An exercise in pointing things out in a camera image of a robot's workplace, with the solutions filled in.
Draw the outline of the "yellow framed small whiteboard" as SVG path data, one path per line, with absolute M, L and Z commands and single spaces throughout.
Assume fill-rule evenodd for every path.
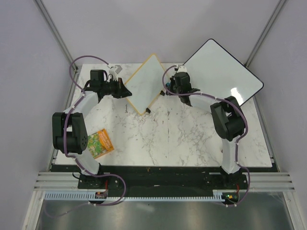
M 143 115 L 163 89 L 162 76 L 165 72 L 156 54 L 151 54 L 125 82 L 132 93 L 127 101 L 133 109 Z

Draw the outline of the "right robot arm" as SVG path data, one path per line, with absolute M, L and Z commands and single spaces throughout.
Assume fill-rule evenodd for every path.
M 220 184 L 224 188 L 232 188 L 237 183 L 236 173 L 242 168 L 238 163 L 238 142 L 248 132 L 247 120 L 235 97 L 221 99 L 192 88 L 187 72 L 176 72 L 165 83 L 164 73 L 162 84 L 167 95 L 178 96 L 182 103 L 210 112 L 216 133 L 222 139 L 222 171 Z

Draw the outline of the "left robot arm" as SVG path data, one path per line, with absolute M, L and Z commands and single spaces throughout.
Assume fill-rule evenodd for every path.
M 100 163 L 88 150 L 88 134 L 84 119 L 100 103 L 104 96 L 121 99 L 132 96 L 118 74 L 122 67 L 115 65 L 105 71 L 92 69 L 90 79 L 81 87 L 81 94 L 75 104 L 52 116 L 52 138 L 55 149 L 67 158 L 75 160 L 82 173 L 89 175 L 89 184 L 101 188 L 105 184 Z

